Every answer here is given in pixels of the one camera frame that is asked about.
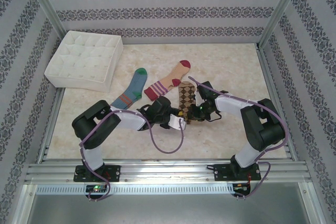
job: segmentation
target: wire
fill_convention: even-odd
[[[268,165],[268,169],[267,169],[265,175],[263,176],[261,181],[258,183],[258,185],[248,195],[243,195],[241,193],[235,192],[235,194],[238,195],[237,199],[246,199],[248,197],[251,197],[253,194],[255,194],[255,192],[258,190],[258,188],[262,185],[262,183],[266,179],[267,175],[269,174],[269,171],[271,170],[271,164],[267,161],[260,161],[260,162],[258,162],[258,165]]]
[[[287,143],[287,141],[288,141],[288,136],[289,136],[289,133],[288,133],[288,127],[287,127],[287,125],[285,124],[285,122],[281,119],[281,117],[280,117],[277,113],[275,113],[273,110],[271,110],[271,109],[269,109],[269,108],[267,108],[267,107],[265,107],[265,106],[263,106],[263,105],[261,105],[261,104],[259,104],[259,103],[257,103],[257,102],[250,101],[250,100],[246,100],[246,99],[244,99],[244,98],[240,98],[240,97],[235,97],[234,95],[229,95],[229,94],[224,94],[224,93],[222,93],[222,92],[219,92],[219,91],[217,91],[217,90],[215,90],[215,89],[212,89],[212,88],[210,88],[210,87],[208,87],[208,86],[206,86],[206,85],[204,85],[204,84],[202,84],[202,83],[196,81],[196,80],[195,80],[194,78],[192,78],[191,76],[188,76],[188,78],[191,79],[192,81],[194,81],[197,85],[200,85],[200,86],[202,86],[203,88],[209,89],[209,90],[211,90],[211,91],[213,91],[213,92],[215,92],[215,93],[217,93],[217,94],[223,95],[223,96],[228,97],[228,98],[230,98],[230,99],[238,100],[238,101],[240,101],[240,102],[246,102],[246,103],[249,103],[249,104],[258,106],[258,107],[262,108],[263,110],[266,110],[267,112],[271,113],[276,119],[278,119],[278,121],[279,121],[280,124],[281,124],[281,127],[283,128],[283,130],[284,130],[284,132],[285,132],[285,138],[284,138],[283,142],[282,142],[281,144],[275,146],[275,147],[266,149],[266,150],[264,150],[263,152],[261,152],[261,153],[259,154],[259,156],[257,156],[257,157],[254,159],[255,162],[257,162],[262,156],[264,156],[264,154],[265,154],[266,152],[273,151],[273,150],[276,150],[276,149],[278,149],[278,148],[281,148],[281,147],[283,147],[283,146]]]
[[[93,169],[91,169],[91,167],[89,166],[89,164],[87,163],[87,161],[86,161],[86,159],[85,159],[85,155],[84,155],[84,143],[96,132],[96,130],[101,126],[101,124],[102,123],[104,123],[111,115],[113,115],[113,114],[116,114],[116,113],[128,113],[128,114],[133,114],[133,115],[137,115],[137,116],[139,116],[139,117],[141,117],[142,119],[144,119],[145,120],[145,122],[147,123],[147,125],[148,125],[148,127],[149,127],[149,133],[150,133],[150,136],[151,136],[151,139],[152,139],[152,142],[153,142],[153,145],[155,146],[155,148],[156,149],[158,149],[160,152],[162,152],[162,153],[164,153],[164,154],[173,154],[173,153],[175,153],[175,152],[177,152],[180,148],[181,148],[181,146],[182,146],[182,144],[183,144],[183,140],[184,140],[184,133],[183,133],[183,128],[182,128],[182,123],[181,123],[181,121],[182,121],[182,119],[179,119],[179,126],[180,126],[180,129],[181,129],[181,142],[180,142],[180,144],[179,144],[179,146],[175,149],[175,150],[173,150],[173,151],[171,151],[171,152],[166,152],[166,151],[164,151],[164,150],[162,150],[162,149],[160,149],[158,146],[157,146],[157,144],[156,144],[156,142],[155,142],[155,140],[154,140],[154,136],[153,136],[153,132],[152,132],[152,128],[151,128],[151,124],[149,123],[149,121],[147,120],[147,118],[145,118],[142,114],[140,114],[139,112],[134,112],[134,111],[129,111],[129,110],[114,110],[114,111],[112,111],[112,112],[110,112],[110,113],[108,113],[102,120],[100,120],[100,122],[93,128],[93,130],[79,143],[79,147],[80,147],[80,154],[81,154],[81,156],[82,156],[82,160],[83,160],[83,163],[85,164],[85,166],[87,167],[87,169],[92,173],[92,174],[94,174],[96,177],[98,177],[98,178],[100,178],[102,181],[104,181],[104,182],[106,182],[106,184],[108,185],[108,190],[107,190],[107,192],[106,192],[106,194],[104,194],[103,196],[101,196],[99,199],[92,199],[91,197],[90,197],[90,195],[91,195],[91,192],[89,193],[89,195],[88,195],[88,198],[89,198],[89,200],[91,201],[91,200],[94,200],[94,201],[101,201],[101,200],[103,200],[103,199],[105,199],[105,198],[107,198],[108,197],[108,195],[110,194],[110,191],[111,191],[111,184],[110,184],[110,182],[106,179],[106,178],[104,178],[104,177],[102,177],[102,176],[100,176],[99,174],[97,174]]]

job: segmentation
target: argyle sock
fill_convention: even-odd
[[[188,114],[191,104],[196,104],[196,101],[195,101],[196,88],[192,83],[188,81],[181,82],[178,88],[179,88],[178,94],[179,94],[179,100],[180,100],[180,105],[178,107],[179,107],[179,110],[182,110],[183,117],[187,119],[187,114]]]
[[[131,83],[127,89],[114,101],[112,106],[118,109],[126,110],[134,102],[141,99],[143,86],[147,81],[147,72],[144,68],[139,68],[134,72]]]
[[[181,60],[175,68],[165,78],[150,85],[144,92],[151,101],[159,96],[167,94],[171,89],[181,83],[182,77],[190,70],[190,63],[187,60]]]

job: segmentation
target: purple cable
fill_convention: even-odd
[[[173,154],[173,153],[175,153],[175,152],[177,152],[180,148],[181,148],[181,146],[182,146],[182,144],[183,144],[183,140],[184,140],[184,133],[183,133],[183,129],[182,129],[182,123],[181,123],[181,119],[179,119],[179,126],[180,126],[180,129],[181,129],[181,142],[180,142],[180,145],[175,149],[175,150],[173,150],[173,151],[171,151],[171,152],[166,152],[166,151],[163,151],[162,149],[160,149],[158,146],[157,146],[157,144],[156,144],[156,142],[155,142],[155,140],[154,140],[154,137],[153,137],[153,132],[152,132],[152,128],[151,128],[151,124],[149,123],[149,121],[147,120],[147,118],[145,118],[142,114],[140,114],[140,113],[138,113],[138,112],[133,112],[133,111],[129,111],[129,110],[114,110],[114,111],[112,111],[112,112],[110,112],[110,113],[108,113],[94,128],[93,128],[93,130],[79,143],[79,147],[80,147],[80,155],[82,156],[82,160],[83,160],[83,162],[84,162],[84,164],[85,164],[85,166],[87,167],[87,169],[92,173],[92,174],[94,174],[96,177],[98,177],[98,178],[100,178],[101,180],[103,180],[104,182],[106,182],[107,183],[107,185],[108,185],[108,191],[107,191],[107,193],[106,194],[104,194],[103,196],[101,196],[99,199],[95,199],[94,201],[100,201],[100,200],[103,200],[103,199],[105,199],[106,197],[108,197],[108,195],[109,195],[109,193],[110,193],[110,191],[111,191],[111,184],[110,184],[110,182],[106,179],[106,178],[104,178],[104,177],[102,177],[102,176],[100,176],[99,174],[97,174],[94,170],[92,170],[91,169],[91,167],[89,166],[89,164],[87,163],[87,161],[86,161],[86,159],[85,159],[85,155],[84,155],[84,151],[83,151],[83,148],[84,148],[84,143],[96,132],[96,130],[101,126],[101,124],[103,123],[103,122],[105,122],[111,115],[113,115],[113,114],[115,114],[115,113],[129,113],[129,114],[133,114],[133,115],[137,115],[137,116],[139,116],[139,117],[141,117],[142,119],[144,119],[145,120],[145,122],[147,123],[147,125],[148,125],[148,127],[149,127],[149,132],[150,132],[150,136],[151,136],[151,139],[152,139],[152,142],[153,142],[153,144],[154,144],[154,146],[155,146],[155,148],[156,149],[158,149],[160,152],[162,152],[162,153],[164,153],[164,154]]]
[[[220,95],[223,95],[225,97],[228,97],[228,98],[232,98],[232,99],[235,99],[235,100],[238,100],[240,102],[246,102],[246,103],[249,103],[249,104],[253,104],[255,106],[258,106],[260,108],[262,108],[263,110],[266,110],[267,112],[271,113],[276,119],[278,119],[278,121],[280,122],[283,130],[285,131],[285,139],[283,140],[283,142],[275,147],[272,147],[272,148],[269,148],[269,149],[266,149],[264,150],[262,153],[259,154],[259,156],[257,156],[254,161],[257,162],[266,152],[269,152],[269,151],[273,151],[273,150],[276,150],[278,148],[281,148],[283,147],[287,141],[288,141],[288,128],[287,128],[287,125],[285,124],[285,122],[281,119],[280,116],[277,115],[277,113],[275,113],[274,111],[270,110],[269,108],[257,103],[257,102],[253,102],[253,101],[249,101],[249,100],[246,100],[246,99],[243,99],[243,98],[240,98],[240,97],[235,97],[234,95],[229,95],[229,94],[224,94],[222,92],[219,92],[215,89],[212,89],[204,84],[201,84],[200,82],[196,81],[194,78],[192,78],[191,76],[188,76],[189,79],[191,79],[192,81],[194,81],[197,85],[200,85],[202,86],[203,88],[206,88],[206,89],[209,89],[217,94],[220,94]]]
[[[235,194],[240,195],[239,197],[237,196],[237,199],[246,199],[248,197],[251,197],[258,190],[258,188],[262,185],[262,183],[266,179],[267,175],[269,174],[269,171],[271,170],[271,164],[269,162],[267,162],[267,161],[258,162],[258,164],[259,165],[268,165],[268,169],[267,169],[265,175],[263,176],[263,178],[261,179],[261,181],[259,182],[259,184],[248,195],[243,195],[241,193],[236,193],[235,192]]]

